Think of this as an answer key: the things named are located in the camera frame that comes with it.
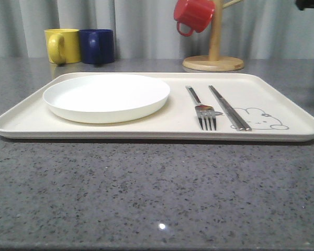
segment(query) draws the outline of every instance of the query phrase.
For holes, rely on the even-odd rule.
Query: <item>wooden base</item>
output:
[[[190,56],[184,59],[183,66],[199,71],[227,72],[242,69],[244,62],[229,56],[222,56],[218,61],[210,61],[208,56]]]

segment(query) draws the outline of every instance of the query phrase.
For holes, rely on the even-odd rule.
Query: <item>fork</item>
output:
[[[213,128],[216,130],[216,114],[212,106],[207,106],[201,103],[198,95],[195,93],[191,86],[186,86],[190,95],[195,103],[195,111],[201,126],[204,131],[212,131]]]

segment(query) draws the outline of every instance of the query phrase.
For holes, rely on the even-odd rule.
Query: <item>chopsticks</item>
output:
[[[235,126],[237,131],[251,131],[251,127],[244,119],[231,107],[231,105],[221,96],[221,94],[212,86],[209,86],[209,89],[213,95],[218,99],[222,109],[228,116],[229,120]]]

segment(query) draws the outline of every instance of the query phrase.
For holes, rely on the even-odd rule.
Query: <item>gray granite countertop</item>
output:
[[[0,58],[0,115],[64,73],[186,72],[181,62]],[[314,60],[249,60],[237,72],[314,116]],[[314,140],[0,136],[0,249],[314,250]]]

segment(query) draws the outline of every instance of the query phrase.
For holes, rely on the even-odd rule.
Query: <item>white tray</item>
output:
[[[0,135],[13,139],[184,139],[231,141],[308,141],[314,139],[314,117],[262,79],[238,73],[126,73],[165,81],[171,93],[154,114],[128,122],[85,124],[54,115],[42,99],[58,82],[110,73],[64,74],[0,116]],[[194,103],[185,88],[193,86],[204,104],[222,111],[208,85],[214,87],[249,121],[251,132],[232,128],[227,116],[217,116],[217,131],[202,131]]]

